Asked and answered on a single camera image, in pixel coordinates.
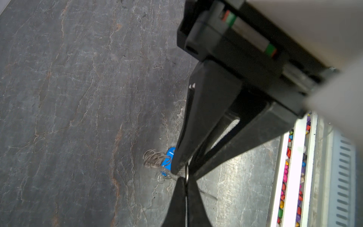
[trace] red marking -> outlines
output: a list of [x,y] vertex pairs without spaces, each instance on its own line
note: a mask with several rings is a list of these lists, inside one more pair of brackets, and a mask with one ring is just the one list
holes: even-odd
[[227,17],[229,15],[229,12],[230,12],[229,10],[226,11],[226,13],[224,14],[224,17],[223,17],[222,21],[226,21],[227,20]]
[[275,49],[275,50],[272,52],[271,57],[273,57],[276,53],[277,53],[277,49]]

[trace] colorful pebble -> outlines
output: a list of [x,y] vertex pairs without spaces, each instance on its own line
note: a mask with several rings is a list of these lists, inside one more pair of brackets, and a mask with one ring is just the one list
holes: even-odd
[[279,217],[279,218],[282,218],[282,214],[284,213],[284,211],[282,210],[282,209],[278,209],[278,214],[277,214],[277,216]]

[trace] metal key ring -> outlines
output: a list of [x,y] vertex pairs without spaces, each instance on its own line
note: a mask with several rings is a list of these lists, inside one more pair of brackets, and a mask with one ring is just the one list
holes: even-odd
[[185,184],[188,184],[189,179],[189,168],[188,165],[185,165]]

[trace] gray marble surface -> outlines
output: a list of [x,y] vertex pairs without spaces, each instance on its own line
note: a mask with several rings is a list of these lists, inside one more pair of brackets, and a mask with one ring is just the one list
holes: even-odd
[[[0,15],[0,226],[160,226],[196,60],[182,0],[12,0]],[[264,226],[278,139],[209,173],[214,226]]]

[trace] vent grille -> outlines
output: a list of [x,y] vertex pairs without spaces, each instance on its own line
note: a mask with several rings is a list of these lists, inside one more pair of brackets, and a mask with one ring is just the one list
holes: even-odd
[[334,131],[328,226],[354,226],[355,147]]

